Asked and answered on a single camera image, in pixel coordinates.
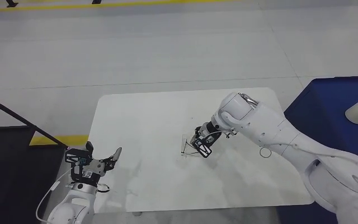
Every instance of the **label sticker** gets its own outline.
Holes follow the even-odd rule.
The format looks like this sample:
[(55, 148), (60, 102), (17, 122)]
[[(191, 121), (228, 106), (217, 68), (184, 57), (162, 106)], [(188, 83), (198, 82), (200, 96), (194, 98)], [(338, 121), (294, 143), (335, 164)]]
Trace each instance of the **label sticker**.
[(91, 178), (92, 173), (93, 172), (91, 172), (91, 171), (84, 171), (83, 174), (82, 174), (82, 177), (83, 178)]

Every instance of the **yellow stripe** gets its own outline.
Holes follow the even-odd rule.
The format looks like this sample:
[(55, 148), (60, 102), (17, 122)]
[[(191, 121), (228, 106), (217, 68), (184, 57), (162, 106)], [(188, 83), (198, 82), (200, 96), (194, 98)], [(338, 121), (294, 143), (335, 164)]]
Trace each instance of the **yellow stripe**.
[(167, 0), (167, 1), (148, 1), (148, 2), (116, 2), (103, 4), (78, 4), (63, 6), (24, 6), (20, 4), (14, 8), (0, 8), (0, 11), (21, 11), (21, 10), (69, 10), (80, 8), (104, 8), (104, 7), (125, 7), (125, 6), (148, 6), (155, 4), (180, 4), (180, 3), (210, 3), (210, 2), (234, 2), (237, 0)]
[[(60, 140), (67, 146), (81, 146), (86, 144), (88, 136), (74, 135), (74, 136), (55, 136), (56, 139)], [(44, 136), (34, 136), (30, 142), (31, 146), (34, 145), (45, 145), (45, 144), (56, 144), (50, 139)]]
[(14, 0), (14, 2), (18, 2), (19, 6), (23, 3), (48, 3), (48, 2), (75, 2), (77, 0)]

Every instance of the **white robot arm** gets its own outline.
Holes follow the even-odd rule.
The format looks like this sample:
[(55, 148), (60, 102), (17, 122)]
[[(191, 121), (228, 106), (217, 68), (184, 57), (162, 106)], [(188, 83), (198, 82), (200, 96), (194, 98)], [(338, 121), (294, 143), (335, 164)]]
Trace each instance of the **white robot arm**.
[(195, 129), (190, 143), (203, 157), (225, 133), (238, 132), (281, 155), (297, 169), (315, 201), (340, 224), (358, 223), (358, 156), (324, 146), (298, 131), (284, 116), (246, 94), (231, 93), (211, 122)]
[[(98, 190), (99, 180), (105, 176), (107, 171), (114, 168), (119, 156), (122, 152), (122, 148), (118, 148), (116, 152), (109, 158), (102, 160), (96, 160), (92, 157), (93, 145), (91, 142), (87, 142), (86, 149), (79, 150), (76, 148), (68, 148), (65, 152), (65, 161), (71, 164), (71, 169), (65, 172), (71, 171), (72, 183), (69, 187), (72, 187), (66, 197), (60, 202), (51, 212), (48, 220), (42, 220), (37, 212), (45, 197), (49, 194), (56, 183), (48, 190), (36, 209), (36, 218), (44, 223), (48, 224), (91, 224), (93, 216), (95, 214), (94, 204), (96, 200), (96, 194), (109, 192), (107, 190)], [(83, 203), (74, 203), (73, 200), (81, 200)]]

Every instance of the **white table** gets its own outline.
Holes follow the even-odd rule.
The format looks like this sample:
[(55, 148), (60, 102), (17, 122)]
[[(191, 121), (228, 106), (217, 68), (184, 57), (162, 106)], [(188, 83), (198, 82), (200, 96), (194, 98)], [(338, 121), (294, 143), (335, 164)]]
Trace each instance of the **white table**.
[(209, 158), (182, 156), (182, 135), (210, 121), (230, 92), (244, 92), (282, 113), (269, 88), (106, 95), (97, 105), (89, 141), (94, 158), (123, 151), (101, 178), (111, 191), (97, 194), (95, 212), (281, 206), (313, 200), (282, 157), (259, 155), (238, 134), (220, 138)]

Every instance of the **blue cloth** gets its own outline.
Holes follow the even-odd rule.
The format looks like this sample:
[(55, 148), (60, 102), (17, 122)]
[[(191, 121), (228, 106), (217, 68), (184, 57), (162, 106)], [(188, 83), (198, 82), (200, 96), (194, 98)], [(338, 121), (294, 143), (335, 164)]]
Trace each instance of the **blue cloth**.
[[(358, 77), (313, 80), (286, 109), (293, 126), (310, 138), (332, 148), (358, 155), (358, 125), (345, 111), (358, 102)], [(281, 224), (336, 224), (336, 215), (317, 203), (282, 206), (277, 211)]]

